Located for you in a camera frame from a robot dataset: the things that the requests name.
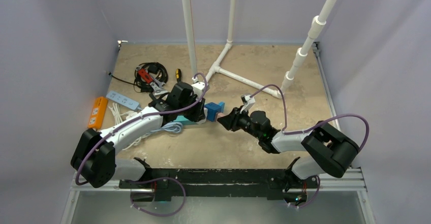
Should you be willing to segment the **blue cube socket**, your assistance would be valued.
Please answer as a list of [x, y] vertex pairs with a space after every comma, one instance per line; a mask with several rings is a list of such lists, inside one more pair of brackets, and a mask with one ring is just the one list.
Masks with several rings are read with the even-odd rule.
[[217, 119], [217, 114], [222, 111], [222, 108], [219, 104], [216, 103], [208, 103], [204, 106], [205, 109], [207, 109], [207, 116], [206, 119], [214, 122]]

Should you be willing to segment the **light blue plug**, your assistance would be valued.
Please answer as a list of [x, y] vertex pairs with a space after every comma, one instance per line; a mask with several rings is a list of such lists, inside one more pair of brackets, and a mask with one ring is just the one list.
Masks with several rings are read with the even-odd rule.
[[225, 103], [224, 102], [219, 102], [217, 105], [218, 105], [218, 112], [219, 113], [223, 113], [224, 112]]

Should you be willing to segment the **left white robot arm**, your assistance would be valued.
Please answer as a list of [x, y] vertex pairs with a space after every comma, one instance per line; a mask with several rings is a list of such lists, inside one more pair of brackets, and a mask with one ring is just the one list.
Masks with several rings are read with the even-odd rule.
[[99, 132], [84, 131], [71, 158], [71, 167], [77, 171], [75, 183], [98, 188], [110, 180], [129, 180], [139, 188], [149, 186], [150, 166], [139, 158], [117, 159], [117, 154], [178, 116], [192, 122], [204, 120], [207, 89], [207, 82], [178, 82], [170, 92], [158, 97], [152, 95], [148, 106], [131, 118]]

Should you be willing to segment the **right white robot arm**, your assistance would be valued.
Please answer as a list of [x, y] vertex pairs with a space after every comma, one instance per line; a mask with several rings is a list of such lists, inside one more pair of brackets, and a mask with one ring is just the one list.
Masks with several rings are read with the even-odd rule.
[[343, 177], [360, 152], [356, 142], [324, 121], [309, 132], [290, 135], [274, 128], [264, 111], [248, 113], [234, 108], [229, 114], [218, 116], [217, 121], [228, 131], [242, 130], [253, 136], [267, 153], [306, 151], [309, 155], [292, 162], [285, 173], [285, 180], [292, 187], [323, 173]]

